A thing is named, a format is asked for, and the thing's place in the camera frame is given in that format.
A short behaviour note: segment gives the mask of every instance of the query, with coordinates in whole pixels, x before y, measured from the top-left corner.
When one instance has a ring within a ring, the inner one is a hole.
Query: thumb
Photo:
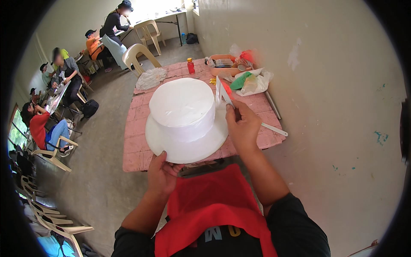
[[[236,114],[234,112],[234,108],[230,104],[226,105],[226,110],[227,110],[226,112],[227,125],[228,125],[228,128],[230,129],[231,127],[237,125]]]
[[[167,158],[167,152],[162,151],[159,156],[156,156],[153,154],[153,158],[151,159],[150,167],[152,167],[153,170],[158,171],[161,168],[161,165],[163,165],[163,162],[166,161]]]

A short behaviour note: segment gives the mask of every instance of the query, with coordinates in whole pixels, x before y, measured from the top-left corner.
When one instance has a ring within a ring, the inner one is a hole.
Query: red shirt
[[[48,118],[50,117],[50,113],[46,111],[43,115],[34,115],[34,117],[30,121],[30,133],[34,139],[34,142],[40,147],[42,150],[46,149],[46,130],[44,126],[47,123]]]

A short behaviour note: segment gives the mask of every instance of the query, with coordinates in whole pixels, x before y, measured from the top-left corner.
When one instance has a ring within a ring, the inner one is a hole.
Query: red apron
[[[170,221],[155,236],[156,257],[169,257],[206,229],[223,225],[244,229],[260,239],[263,256],[277,257],[266,220],[236,164],[202,176],[178,178],[167,215]]]

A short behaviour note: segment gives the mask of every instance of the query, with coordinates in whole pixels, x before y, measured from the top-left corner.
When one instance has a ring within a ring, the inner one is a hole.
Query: concrete floor
[[[154,45],[149,49],[161,65],[184,62],[187,58],[204,58],[198,44],[180,47],[178,38],[160,43],[161,56]],[[145,56],[139,57],[143,69],[153,68]],[[139,203],[147,190],[147,174],[125,173],[122,170],[124,128],[137,78],[123,72],[115,63],[110,73],[99,72],[90,85],[95,92],[88,99],[99,103],[97,113],[78,125],[83,134],[71,139],[79,144],[71,155],[61,161],[72,169],[64,172],[37,158],[37,181],[58,210],[68,218],[94,231],[81,233],[78,241],[86,242],[102,256],[113,251],[114,233],[125,216]]]

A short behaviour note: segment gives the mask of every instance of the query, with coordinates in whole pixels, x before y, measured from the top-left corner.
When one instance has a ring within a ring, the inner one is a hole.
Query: green plastic bag
[[[251,72],[244,73],[238,79],[234,80],[233,83],[231,83],[230,88],[232,90],[237,90],[237,89],[242,88],[242,86],[244,85],[245,79],[251,76],[251,74],[252,74]]]

